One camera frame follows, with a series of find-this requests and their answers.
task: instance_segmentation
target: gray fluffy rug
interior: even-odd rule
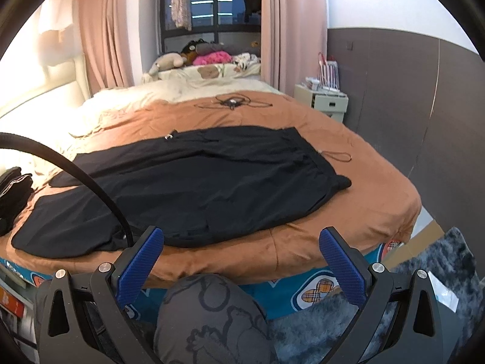
[[[422,268],[431,271],[459,298],[457,315],[464,328],[457,347],[463,346],[483,315],[483,289],[475,272],[475,259],[457,228],[430,245],[417,257],[398,265],[393,272],[411,274]],[[379,348],[393,315],[387,306],[381,324],[363,358]],[[280,364],[318,364],[343,334],[357,307],[342,293],[320,301],[306,310],[270,322]]]

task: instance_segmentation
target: window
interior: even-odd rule
[[[162,51],[180,52],[190,40],[207,42],[237,40],[250,44],[261,38],[261,16],[252,14],[244,21],[244,0],[191,0],[192,31],[177,29],[172,20],[171,0],[161,0]]]

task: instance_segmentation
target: cardboard box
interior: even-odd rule
[[[444,231],[441,229],[438,223],[433,220],[416,236],[411,238],[408,243],[391,250],[382,263],[387,269],[392,269],[403,261],[412,259],[413,257],[419,255],[421,252],[423,252],[423,250],[425,250],[432,243],[436,242],[443,235],[445,235]]]

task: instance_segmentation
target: black cable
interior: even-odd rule
[[[10,332],[11,335],[13,336],[13,338],[15,338],[16,340],[18,340],[19,342],[27,345],[27,346],[30,346],[32,349],[35,349],[37,350],[37,344],[33,343],[32,341],[29,341],[28,339],[18,335],[16,332]]]
[[[208,109],[208,110],[223,110],[225,108],[229,108],[231,110],[236,109],[238,106],[247,105],[251,108],[268,108],[273,106],[271,103],[267,103],[264,101],[252,100],[248,96],[245,96],[242,93],[229,93],[223,94],[226,98],[222,98],[222,96],[215,96],[217,102],[211,101],[208,105],[200,105],[195,104],[198,108]]]
[[[320,153],[321,155],[325,155],[333,160],[341,161],[342,163],[350,163],[352,161],[352,155],[348,152],[332,152],[329,150],[321,150],[318,153]]]
[[[59,168],[62,168],[62,170],[66,171],[79,182],[87,186],[107,205],[113,215],[115,215],[126,235],[128,247],[130,248],[133,246],[132,229],[130,228],[128,221],[126,220],[125,216],[123,216],[123,213],[120,211],[118,206],[110,198],[110,196],[108,196],[106,192],[101,189],[96,182],[94,182],[93,178],[81,170],[81,168],[79,168],[71,160],[37,141],[10,133],[0,132],[0,149],[14,149],[40,157],[41,159],[47,160]]]

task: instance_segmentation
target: teddy bear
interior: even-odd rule
[[[155,76],[159,71],[167,71],[173,68],[180,68],[186,63],[187,59],[178,53],[167,53],[155,60],[150,68],[149,74]]]

